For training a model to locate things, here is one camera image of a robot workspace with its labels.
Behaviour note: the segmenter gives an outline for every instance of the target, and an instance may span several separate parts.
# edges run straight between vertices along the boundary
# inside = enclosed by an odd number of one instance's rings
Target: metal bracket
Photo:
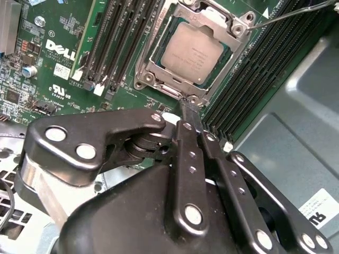
[[[160,115],[146,108],[42,118],[29,125],[23,154],[61,180],[85,186],[117,162],[142,162],[126,152],[125,141],[165,126]]]
[[[157,48],[159,47],[159,42],[161,41],[161,38],[166,33],[166,29],[164,29],[162,35],[160,36],[160,39],[158,40],[158,44],[156,45],[148,61],[144,62],[144,59],[142,57],[138,60],[138,63],[136,65],[137,72],[134,82],[135,89],[141,90],[146,86],[150,86],[177,100],[180,100],[182,98],[189,98],[191,102],[197,106],[204,106],[209,104],[213,94],[220,86],[227,73],[230,71],[234,62],[243,52],[247,42],[250,39],[251,33],[244,32],[248,27],[248,20],[246,20],[246,18],[245,21],[243,21],[243,19],[238,19],[222,6],[216,5],[214,2],[211,1],[208,1],[208,3],[211,7],[216,8],[216,10],[220,11],[221,14],[224,14],[226,17],[231,17],[233,23],[236,24],[234,29],[233,26],[232,28],[229,26],[231,25],[231,20],[225,21],[224,25],[221,25],[214,20],[207,18],[201,12],[196,13],[195,11],[181,3],[177,3],[173,16],[182,17],[187,20],[190,25],[197,28],[204,25],[208,26],[214,31],[213,36],[216,39],[230,47],[230,50],[233,54],[228,62],[225,64],[217,78],[213,81],[211,86],[207,89],[198,88],[189,80],[181,78],[178,75],[172,73],[170,70],[164,69],[155,64],[155,62],[153,61],[154,52],[156,52]],[[247,16],[250,16],[251,22],[254,22],[255,14],[253,12],[246,14],[245,17]],[[158,26],[161,26],[163,18],[164,17],[162,17],[161,20],[158,20]]]
[[[178,121],[176,130],[165,226],[172,237],[190,241],[204,237],[209,227],[203,153],[192,125]]]
[[[257,207],[285,250],[333,253],[326,237],[243,154],[231,152],[227,159],[241,171],[241,176],[251,187]]]

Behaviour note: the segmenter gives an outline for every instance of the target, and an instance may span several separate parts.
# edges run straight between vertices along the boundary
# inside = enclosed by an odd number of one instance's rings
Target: cpu socket
[[[246,47],[255,14],[237,18],[214,1],[166,0],[136,65],[134,87],[208,105]]]

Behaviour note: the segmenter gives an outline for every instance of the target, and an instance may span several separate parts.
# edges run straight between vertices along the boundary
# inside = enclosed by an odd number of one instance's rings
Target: chip
[[[33,42],[29,42],[27,48],[29,51],[34,51],[35,44]]]
[[[20,98],[19,93],[12,91],[12,90],[7,90],[6,101],[18,104],[19,98]]]
[[[213,71],[224,46],[201,30],[181,22],[161,58],[161,64],[193,83],[201,85]]]
[[[34,65],[35,64],[35,57],[33,55],[22,55],[21,59],[22,59],[22,62],[25,65]]]

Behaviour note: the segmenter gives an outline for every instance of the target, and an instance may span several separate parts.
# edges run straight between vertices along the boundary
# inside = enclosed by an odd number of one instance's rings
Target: label
[[[325,189],[321,189],[299,211],[320,229],[339,213],[339,203]]]
[[[67,68],[66,66],[63,66],[59,63],[55,64],[55,69],[54,73],[55,76],[58,76],[60,78],[63,78],[64,80],[68,80],[69,74],[70,74],[70,69]]]

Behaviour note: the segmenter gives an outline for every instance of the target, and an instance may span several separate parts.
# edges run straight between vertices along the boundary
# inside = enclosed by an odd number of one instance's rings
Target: metal socket frame
[[[227,21],[225,21],[227,26],[221,26],[217,22],[207,18],[202,13],[196,13],[194,9],[197,8],[197,6],[200,6],[200,2],[205,2],[224,15],[227,18]],[[173,13],[174,17],[182,17],[183,19],[189,21],[190,25],[197,28],[208,26],[214,31],[213,36],[220,42],[226,44],[233,53],[219,75],[207,89],[196,87],[194,83],[177,76],[168,69],[164,69],[156,65],[153,61],[154,53],[157,51],[163,36],[166,34],[167,27],[164,29],[163,33],[158,39],[157,45],[155,46],[151,56],[147,61],[145,61],[145,56],[149,54],[150,45],[154,42],[163,20],[172,4],[176,4],[176,9]],[[254,22],[255,14],[253,12],[248,12],[240,18],[237,18],[230,11],[211,0],[195,1],[195,4],[191,6],[185,6],[178,0],[166,0],[162,10],[159,12],[159,16],[157,16],[156,25],[154,26],[154,30],[150,39],[150,44],[147,45],[146,43],[143,49],[144,52],[138,59],[134,81],[135,89],[141,90],[146,86],[150,86],[177,100],[189,98],[189,100],[197,106],[208,105],[213,94],[221,85],[226,75],[230,72],[233,64],[238,59],[240,54],[244,51],[244,48],[251,37],[251,32],[247,29],[249,26],[254,24]]]

